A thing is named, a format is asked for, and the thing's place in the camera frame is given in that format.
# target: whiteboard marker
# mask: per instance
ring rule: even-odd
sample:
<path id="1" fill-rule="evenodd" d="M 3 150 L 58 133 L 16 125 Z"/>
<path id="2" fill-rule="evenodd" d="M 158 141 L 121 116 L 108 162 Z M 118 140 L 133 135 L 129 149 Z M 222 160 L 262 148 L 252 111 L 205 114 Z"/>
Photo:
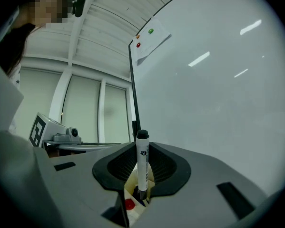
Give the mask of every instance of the whiteboard marker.
<path id="1" fill-rule="evenodd" d="M 147 181 L 148 181 L 148 147 L 149 135 L 146 130 L 139 130 L 136 136 L 137 149 L 137 170 L 138 170 L 138 190 L 140 199 L 147 198 Z"/>

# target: red magnet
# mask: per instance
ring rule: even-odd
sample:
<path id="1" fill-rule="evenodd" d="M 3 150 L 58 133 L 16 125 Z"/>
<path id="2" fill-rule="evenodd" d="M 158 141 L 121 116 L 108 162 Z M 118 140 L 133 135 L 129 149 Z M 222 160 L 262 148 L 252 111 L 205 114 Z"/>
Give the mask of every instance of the red magnet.
<path id="1" fill-rule="evenodd" d="M 126 210 L 132 210 L 135 207 L 135 203 L 133 202 L 132 199 L 126 199 L 125 207 L 126 207 Z"/>

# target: dark hair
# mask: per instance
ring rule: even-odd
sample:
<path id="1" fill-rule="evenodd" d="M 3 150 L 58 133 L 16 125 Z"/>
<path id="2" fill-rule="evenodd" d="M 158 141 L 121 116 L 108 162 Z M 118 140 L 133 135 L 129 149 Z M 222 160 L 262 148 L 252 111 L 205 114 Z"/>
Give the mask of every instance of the dark hair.
<path id="1" fill-rule="evenodd" d="M 34 0 L 21 0 L 18 6 L 22 6 Z M 67 18 L 71 11 L 72 0 L 62 0 L 62 13 L 57 15 L 56 21 L 61 22 L 62 18 Z M 23 58 L 27 37 L 35 29 L 35 25 L 25 24 L 20 28 L 13 29 L 7 34 L 0 43 L 0 66 L 7 75 L 10 75 L 13 69 Z"/>

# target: white paper on whiteboard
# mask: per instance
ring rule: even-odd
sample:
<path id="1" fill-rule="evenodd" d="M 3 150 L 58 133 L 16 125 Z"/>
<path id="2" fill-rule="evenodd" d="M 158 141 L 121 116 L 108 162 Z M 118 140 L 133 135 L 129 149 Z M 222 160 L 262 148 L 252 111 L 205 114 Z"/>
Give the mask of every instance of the white paper on whiteboard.
<path id="1" fill-rule="evenodd" d="M 133 57 L 137 65 L 139 60 L 147 57 L 152 51 L 154 51 L 165 39 L 170 36 L 170 33 L 162 26 L 160 21 L 156 18 L 152 18 L 147 25 L 140 31 L 140 37 L 133 38 Z"/>

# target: black marker cap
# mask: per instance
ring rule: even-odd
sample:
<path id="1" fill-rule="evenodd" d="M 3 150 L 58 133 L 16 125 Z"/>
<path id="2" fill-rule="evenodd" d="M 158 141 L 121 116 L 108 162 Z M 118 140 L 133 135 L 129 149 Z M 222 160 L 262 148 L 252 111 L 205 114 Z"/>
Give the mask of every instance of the black marker cap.
<path id="1" fill-rule="evenodd" d="M 149 137 L 147 130 L 139 130 L 136 136 L 138 139 L 148 139 Z"/>

